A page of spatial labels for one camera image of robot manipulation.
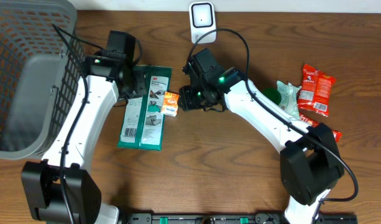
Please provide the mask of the green lid seasoning jar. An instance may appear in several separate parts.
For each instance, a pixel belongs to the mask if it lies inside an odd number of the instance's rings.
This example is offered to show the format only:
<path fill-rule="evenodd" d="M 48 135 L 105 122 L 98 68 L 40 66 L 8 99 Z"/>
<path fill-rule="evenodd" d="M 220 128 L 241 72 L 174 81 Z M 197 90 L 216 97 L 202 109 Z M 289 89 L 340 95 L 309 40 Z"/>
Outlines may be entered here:
<path fill-rule="evenodd" d="M 277 89 L 266 88 L 262 93 L 276 105 L 279 105 L 282 100 L 281 94 Z"/>

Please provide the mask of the red snack bag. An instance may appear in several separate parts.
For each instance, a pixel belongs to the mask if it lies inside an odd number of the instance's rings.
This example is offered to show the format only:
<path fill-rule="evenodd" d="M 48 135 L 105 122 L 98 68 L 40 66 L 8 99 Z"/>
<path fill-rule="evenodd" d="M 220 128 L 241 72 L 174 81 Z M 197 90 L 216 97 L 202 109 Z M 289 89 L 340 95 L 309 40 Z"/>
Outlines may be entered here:
<path fill-rule="evenodd" d="M 297 99 L 299 109 L 329 116 L 331 90 L 336 79 L 311 65 L 304 64 L 301 90 Z"/>

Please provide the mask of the small orange carton box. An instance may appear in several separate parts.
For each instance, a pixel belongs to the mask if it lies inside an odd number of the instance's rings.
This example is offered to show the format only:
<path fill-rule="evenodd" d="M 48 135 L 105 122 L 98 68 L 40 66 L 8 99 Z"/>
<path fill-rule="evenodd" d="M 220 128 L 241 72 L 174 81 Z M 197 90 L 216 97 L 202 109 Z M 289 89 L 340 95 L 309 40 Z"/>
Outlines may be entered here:
<path fill-rule="evenodd" d="M 167 116 L 175 117 L 178 113 L 178 100 L 179 94 L 172 92 L 165 92 L 161 113 Z"/>

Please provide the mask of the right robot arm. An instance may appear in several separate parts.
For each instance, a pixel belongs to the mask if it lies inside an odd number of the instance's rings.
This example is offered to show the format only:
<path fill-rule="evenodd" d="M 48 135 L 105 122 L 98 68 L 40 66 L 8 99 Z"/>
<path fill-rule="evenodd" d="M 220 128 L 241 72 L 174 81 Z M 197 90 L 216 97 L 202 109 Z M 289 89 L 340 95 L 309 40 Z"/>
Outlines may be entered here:
<path fill-rule="evenodd" d="M 281 181 L 290 195 L 288 223 L 316 223 L 319 207 L 344 175 L 333 131 L 294 118 L 259 91 L 247 75 L 217 63 L 209 49 L 188 57 L 180 88 L 183 111 L 207 111 L 216 105 L 245 119 L 280 155 Z"/>

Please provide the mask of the pale green tissue pack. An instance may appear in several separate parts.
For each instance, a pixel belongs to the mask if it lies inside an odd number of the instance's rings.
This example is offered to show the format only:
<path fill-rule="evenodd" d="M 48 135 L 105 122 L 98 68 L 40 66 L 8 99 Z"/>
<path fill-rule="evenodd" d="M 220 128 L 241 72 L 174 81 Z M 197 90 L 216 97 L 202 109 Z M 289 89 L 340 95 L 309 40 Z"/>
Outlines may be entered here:
<path fill-rule="evenodd" d="M 297 104 L 297 94 L 301 90 L 300 86 L 294 86 L 291 83 L 284 84 L 277 81 L 277 91 L 281 96 L 279 107 L 296 119 L 300 119 L 300 113 Z"/>

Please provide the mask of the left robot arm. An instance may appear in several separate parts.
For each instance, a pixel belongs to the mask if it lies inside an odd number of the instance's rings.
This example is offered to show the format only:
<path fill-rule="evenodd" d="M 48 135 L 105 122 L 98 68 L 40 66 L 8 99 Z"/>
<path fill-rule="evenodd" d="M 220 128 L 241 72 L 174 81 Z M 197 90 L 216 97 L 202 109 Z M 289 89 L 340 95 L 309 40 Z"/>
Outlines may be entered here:
<path fill-rule="evenodd" d="M 21 181 L 30 214 L 47 223 L 119 223 L 120 210 L 102 202 L 90 175 L 96 142 L 114 105 L 146 94 L 135 66 L 141 44 L 112 30 L 101 47 L 80 65 L 79 87 L 68 116 L 39 162 L 26 162 Z"/>

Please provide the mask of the green white packet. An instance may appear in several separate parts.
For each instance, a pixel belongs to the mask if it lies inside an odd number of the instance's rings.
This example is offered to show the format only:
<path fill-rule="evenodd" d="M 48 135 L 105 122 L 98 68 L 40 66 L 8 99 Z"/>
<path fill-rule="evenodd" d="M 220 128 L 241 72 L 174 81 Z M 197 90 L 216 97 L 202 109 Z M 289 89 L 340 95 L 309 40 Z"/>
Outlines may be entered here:
<path fill-rule="evenodd" d="M 143 65 L 135 68 L 135 74 L 144 79 L 145 94 L 128 100 L 117 146 L 161 151 L 165 120 L 161 110 L 172 68 Z"/>

